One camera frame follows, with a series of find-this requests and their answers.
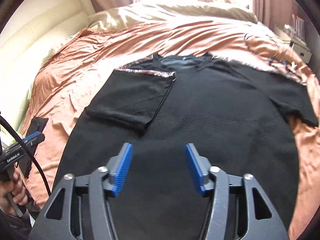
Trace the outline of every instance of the hand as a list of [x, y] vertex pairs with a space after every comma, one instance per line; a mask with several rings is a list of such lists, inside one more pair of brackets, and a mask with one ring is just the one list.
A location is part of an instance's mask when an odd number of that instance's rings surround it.
[[11, 192], [14, 195], [13, 201], [21, 206], [27, 204], [28, 196], [20, 173], [16, 168], [14, 168], [13, 179], [14, 181], [0, 182], [0, 208], [5, 213], [16, 217], [17, 214], [10, 205], [6, 194]]

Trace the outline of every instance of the white box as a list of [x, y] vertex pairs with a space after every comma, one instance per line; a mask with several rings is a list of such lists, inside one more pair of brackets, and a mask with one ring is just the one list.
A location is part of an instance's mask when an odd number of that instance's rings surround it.
[[279, 36], [281, 40], [288, 43], [290, 47], [300, 56], [304, 63], [309, 63], [312, 54], [305, 43], [300, 43], [296, 39], [291, 38], [278, 27], [275, 27], [275, 34]]
[[308, 64], [311, 58], [311, 52], [300, 46], [298, 43], [293, 43], [291, 48], [300, 56], [304, 63]]

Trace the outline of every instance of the screw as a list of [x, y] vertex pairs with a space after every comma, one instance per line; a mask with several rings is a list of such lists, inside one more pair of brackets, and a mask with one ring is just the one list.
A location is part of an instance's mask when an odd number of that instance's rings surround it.
[[73, 174], [71, 174], [71, 173], [67, 173], [66, 175], [64, 175], [63, 176], [63, 178], [65, 179], [65, 180], [70, 180], [70, 179], [73, 179]]
[[243, 177], [244, 177], [245, 179], [247, 179], [247, 180], [252, 180], [252, 179], [253, 179], [253, 175], [250, 174], [250, 173], [244, 174]]
[[98, 171], [101, 172], [101, 173], [104, 173], [104, 172], [108, 171], [108, 168], [106, 166], [101, 166], [101, 167], [98, 168]]
[[217, 166], [211, 166], [209, 170], [213, 173], [218, 173], [220, 171], [220, 168]]

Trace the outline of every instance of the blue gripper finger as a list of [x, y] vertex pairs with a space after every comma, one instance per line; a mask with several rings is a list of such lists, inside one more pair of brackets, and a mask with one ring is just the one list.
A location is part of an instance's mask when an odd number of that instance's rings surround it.
[[203, 197], [209, 196], [214, 188], [214, 183], [209, 176], [211, 164], [206, 157], [199, 155], [193, 143], [186, 145], [186, 162], [196, 190]]
[[122, 190], [132, 159], [132, 144], [123, 144], [119, 154], [107, 163], [108, 184], [113, 197]]

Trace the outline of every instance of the beige duvet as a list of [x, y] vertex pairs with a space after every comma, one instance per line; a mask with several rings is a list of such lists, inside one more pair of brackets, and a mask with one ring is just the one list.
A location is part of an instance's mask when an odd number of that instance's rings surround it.
[[[92, 30], [78, 33], [47, 60], [34, 82], [22, 133], [26, 132], [33, 116], [49, 118], [44, 130], [46, 140], [37, 148], [36, 158], [50, 186], [78, 117], [112, 70], [156, 52], [162, 56], [199, 56], [209, 52], [264, 70], [273, 68], [264, 56], [278, 53], [277, 59], [295, 62], [295, 71], [307, 82], [313, 108], [320, 116], [320, 87], [315, 75], [293, 50], [276, 37], [270, 38], [272, 34], [262, 26], [217, 17], [172, 17], [167, 22], [142, 23], [128, 29], [96, 31], [100, 29], [97, 23]], [[246, 34], [250, 36], [247, 45], [255, 53], [244, 43]], [[289, 229], [293, 240], [308, 225], [320, 203], [320, 134], [318, 128], [308, 127], [300, 120], [291, 119], [290, 123], [300, 159], [297, 204]], [[26, 186], [43, 206], [48, 196], [34, 166]]]

